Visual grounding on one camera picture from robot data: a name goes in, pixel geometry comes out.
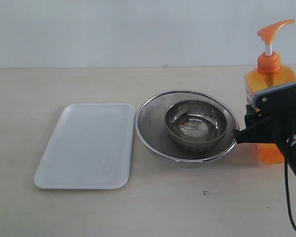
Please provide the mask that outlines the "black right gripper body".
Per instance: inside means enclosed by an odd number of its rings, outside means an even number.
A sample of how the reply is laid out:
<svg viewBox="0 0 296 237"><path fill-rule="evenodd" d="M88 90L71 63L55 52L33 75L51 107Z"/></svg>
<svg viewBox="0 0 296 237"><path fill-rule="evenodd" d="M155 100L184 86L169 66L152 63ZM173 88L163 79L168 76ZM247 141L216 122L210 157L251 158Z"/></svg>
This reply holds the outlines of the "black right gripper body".
<svg viewBox="0 0 296 237"><path fill-rule="evenodd" d="M296 160L296 106L279 111L276 118L276 145L284 157Z"/></svg>

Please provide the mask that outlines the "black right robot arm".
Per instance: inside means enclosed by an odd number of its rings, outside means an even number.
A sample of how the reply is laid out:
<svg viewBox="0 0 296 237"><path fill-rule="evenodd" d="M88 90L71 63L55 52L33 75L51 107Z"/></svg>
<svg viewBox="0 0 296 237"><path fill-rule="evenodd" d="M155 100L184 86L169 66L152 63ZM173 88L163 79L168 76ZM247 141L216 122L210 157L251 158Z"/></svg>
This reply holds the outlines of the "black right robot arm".
<svg viewBox="0 0 296 237"><path fill-rule="evenodd" d="M246 128L234 130L237 143L275 144L296 176L296 107L256 111L246 105Z"/></svg>

